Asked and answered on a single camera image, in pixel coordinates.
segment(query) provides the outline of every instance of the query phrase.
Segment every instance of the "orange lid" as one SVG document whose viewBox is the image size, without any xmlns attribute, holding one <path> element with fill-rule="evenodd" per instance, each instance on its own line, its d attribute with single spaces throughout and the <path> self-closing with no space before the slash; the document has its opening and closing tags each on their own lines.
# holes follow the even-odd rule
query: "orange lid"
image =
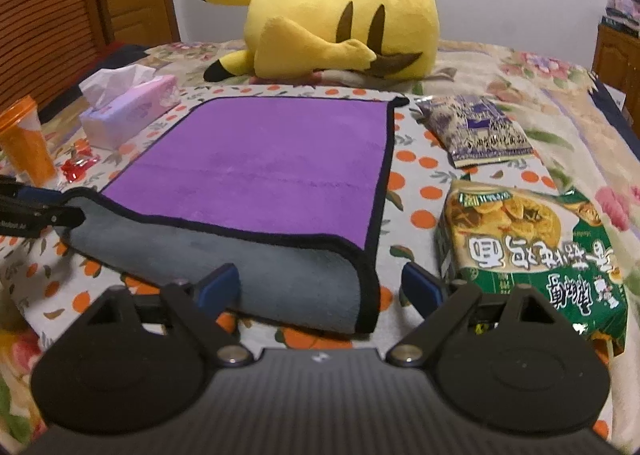
<svg viewBox="0 0 640 455">
<path fill-rule="evenodd" d="M 38 109 L 38 104 L 31 96 L 17 100 L 8 109 L 0 112 L 0 134 L 8 128 L 13 127 L 18 121 L 25 117 L 29 112 Z"/>
</svg>

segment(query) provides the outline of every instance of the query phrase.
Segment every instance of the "ribbed black surface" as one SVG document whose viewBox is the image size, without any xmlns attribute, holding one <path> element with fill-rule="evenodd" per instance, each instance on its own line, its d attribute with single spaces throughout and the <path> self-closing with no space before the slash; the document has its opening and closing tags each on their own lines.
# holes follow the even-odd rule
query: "ribbed black surface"
<svg viewBox="0 0 640 455">
<path fill-rule="evenodd" d="M 219 372 L 195 405 L 161 427 L 109 438 L 53 427 L 24 453 L 616 453 L 590 431 L 554 439 L 523 439 L 482 430 L 446 408 L 421 372 L 391 367 L 373 350 L 325 353 L 330 357 L 318 351 L 268 350 L 251 367 Z"/>
</svg>

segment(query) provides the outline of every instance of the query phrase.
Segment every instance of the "pink tissue box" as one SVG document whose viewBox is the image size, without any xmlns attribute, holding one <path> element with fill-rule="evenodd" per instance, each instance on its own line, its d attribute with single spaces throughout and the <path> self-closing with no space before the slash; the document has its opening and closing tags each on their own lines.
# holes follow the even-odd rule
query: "pink tissue box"
<svg viewBox="0 0 640 455">
<path fill-rule="evenodd" d="M 176 78 L 172 74 L 140 83 L 101 109 L 80 114 L 80 123 L 92 146 L 117 150 L 178 104 Z"/>
</svg>

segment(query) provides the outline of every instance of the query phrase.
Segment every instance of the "stuffed animal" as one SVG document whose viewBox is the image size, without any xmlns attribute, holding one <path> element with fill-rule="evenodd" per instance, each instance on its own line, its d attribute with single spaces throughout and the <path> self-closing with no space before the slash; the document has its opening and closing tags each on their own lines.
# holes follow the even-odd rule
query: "stuffed animal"
<svg viewBox="0 0 640 455">
<path fill-rule="evenodd" d="M 209 66 L 207 81 L 252 71 L 262 78 L 287 79 L 325 69 L 419 79 L 435 61 L 440 35 L 435 0 L 204 1 L 249 6 L 246 50 Z"/>
</svg>

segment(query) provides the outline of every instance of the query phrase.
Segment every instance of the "green food package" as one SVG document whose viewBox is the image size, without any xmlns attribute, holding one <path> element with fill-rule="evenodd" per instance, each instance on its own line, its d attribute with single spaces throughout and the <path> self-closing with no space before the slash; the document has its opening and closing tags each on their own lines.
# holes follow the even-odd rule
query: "green food package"
<svg viewBox="0 0 640 455">
<path fill-rule="evenodd" d="M 502 294 L 530 283 L 579 334 L 624 350 L 622 275 L 595 206 L 579 191 L 551 196 L 455 180 L 436 247 L 444 280 Z"/>
</svg>

